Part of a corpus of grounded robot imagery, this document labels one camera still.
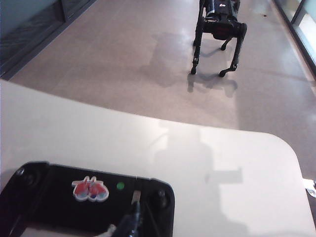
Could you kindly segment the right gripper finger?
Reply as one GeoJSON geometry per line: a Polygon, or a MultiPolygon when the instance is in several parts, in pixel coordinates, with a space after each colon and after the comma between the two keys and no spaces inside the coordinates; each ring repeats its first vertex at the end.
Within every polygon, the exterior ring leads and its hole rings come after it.
{"type": "Polygon", "coordinates": [[[121,222],[117,226],[117,237],[138,237],[139,229],[142,221],[142,210],[140,197],[132,200],[131,208],[123,216],[121,222]]]}

